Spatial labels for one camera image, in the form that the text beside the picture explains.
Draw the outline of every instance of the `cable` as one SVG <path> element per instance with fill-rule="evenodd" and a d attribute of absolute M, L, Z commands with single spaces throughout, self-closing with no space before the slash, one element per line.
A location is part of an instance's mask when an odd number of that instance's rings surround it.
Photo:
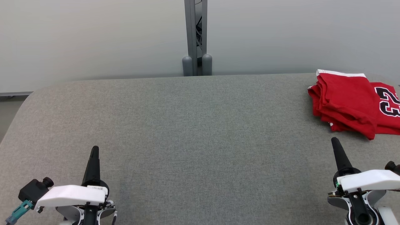
<path fill-rule="evenodd" d="M 200 24 L 201 19 L 203 18 L 203 16 L 200 17 L 199 21 L 197 22 L 196 26 L 198 26 Z"/>
<path fill-rule="evenodd" d="M 199 40 L 197 40 L 197 38 L 196 38 L 196 42 L 197 42 L 197 45 L 200 47 L 200 49 L 202 49 L 200 42 L 199 42 Z"/>
<path fill-rule="evenodd" d="M 201 37 L 201 33 L 196 29 L 196 33 Z"/>

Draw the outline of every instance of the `teal connector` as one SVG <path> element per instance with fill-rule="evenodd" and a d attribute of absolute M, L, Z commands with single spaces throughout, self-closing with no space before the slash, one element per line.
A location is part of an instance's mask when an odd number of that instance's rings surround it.
<path fill-rule="evenodd" d="M 21 216 L 23 216 L 30 209 L 33 209 L 32 202 L 25 200 L 18 208 L 16 208 L 11 216 L 6 219 L 6 225 L 14 225 Z"/>

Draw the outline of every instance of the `folded red shirt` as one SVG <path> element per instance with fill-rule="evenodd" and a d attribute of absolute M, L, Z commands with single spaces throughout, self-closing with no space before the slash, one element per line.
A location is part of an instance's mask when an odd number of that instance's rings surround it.
<path fill-rule="evenodd" d="M 317 80 L 308 88 L 313 114 L 329 122 L 333 131 L 358 131 L 374 139 L 378 109 L 373 106 L 379 97 L 365 75 L 317 70 Z"/>
<path fill-rule="evenodd" d="M 335 118 L 322 114 L 318 108 L 320 103 L 320 85 L 308 88 L 308 93 L 313 99 L 313 115 L 321 117 L 321 120 L 328 122 L 332 131 L 355 131 Z M 379 101 L 375 103 L 378 108 L 376 134 L 400 135 L 400 100 L 397 97 L 394 87 L 381 83 L 371 82 Z"/>

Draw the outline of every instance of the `white wall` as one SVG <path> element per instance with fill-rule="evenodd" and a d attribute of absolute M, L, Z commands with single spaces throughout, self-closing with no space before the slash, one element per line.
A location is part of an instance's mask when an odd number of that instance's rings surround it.
<path fill-rule="evenodd" d="M 182 76 L 182 0 L 0 0 L 0 92 Z"/>
<path fill-rule="evenodd" d="M 213 74 L 370 72 L 400 84 L 398 0 L 210 0 Z"/>

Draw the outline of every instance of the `floor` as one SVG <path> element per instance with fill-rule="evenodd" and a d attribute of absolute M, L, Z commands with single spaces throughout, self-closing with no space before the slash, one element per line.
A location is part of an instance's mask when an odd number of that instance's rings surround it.
<path fill-rule="evenodd" d="M 27 96 L 0 97 L 0 142 Z"/>

